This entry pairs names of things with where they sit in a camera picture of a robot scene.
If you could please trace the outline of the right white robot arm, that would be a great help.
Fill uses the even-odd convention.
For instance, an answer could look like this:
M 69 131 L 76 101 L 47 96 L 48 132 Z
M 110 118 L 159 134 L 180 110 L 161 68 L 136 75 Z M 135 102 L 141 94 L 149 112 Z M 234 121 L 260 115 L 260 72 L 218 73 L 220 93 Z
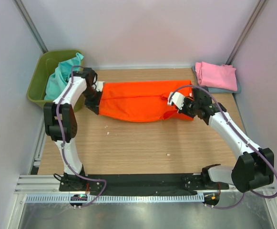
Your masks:
M 203 120 L 221 136 L 236 158 L 233 167 L 217 164 L 203 168 L 200 182 L 204 188 L 211 189 L 222 182 L 245 193 L 273 183 L 273 152 L 250 140 L 207 87 L 193 85 L 190 96 L 174 91 L 169 95 L 168 104 L 174 105 L 181 114 Z

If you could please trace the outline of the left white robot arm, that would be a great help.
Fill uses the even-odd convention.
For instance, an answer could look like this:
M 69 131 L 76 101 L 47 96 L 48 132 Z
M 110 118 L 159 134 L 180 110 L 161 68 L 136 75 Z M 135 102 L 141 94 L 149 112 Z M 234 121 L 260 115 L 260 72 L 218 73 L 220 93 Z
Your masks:
M 92 68 L 71 70 L 69 81 L 62 93 L 43 107 L 45 133 L 58 147 L 64 165 L 63 175 L 54 175 L 60 182 L 60 191 L 83 191 L 88 184 L 75 143 L 78 125 L 74 106 L 79 98 L 84 96 L 85 106 L 99 114 L 104 83 L 98 82 L 97 79 L 98 75 Z

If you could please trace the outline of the orange t shirt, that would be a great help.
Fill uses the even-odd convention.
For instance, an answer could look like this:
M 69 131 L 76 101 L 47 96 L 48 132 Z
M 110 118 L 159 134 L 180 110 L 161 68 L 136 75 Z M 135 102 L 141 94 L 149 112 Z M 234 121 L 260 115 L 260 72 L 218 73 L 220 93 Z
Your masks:
M 190 80 L 105 83 L 99 114 L 127 122 L 156 122 L 170 118 L 192 121 L 169 106 L 168 96 Z

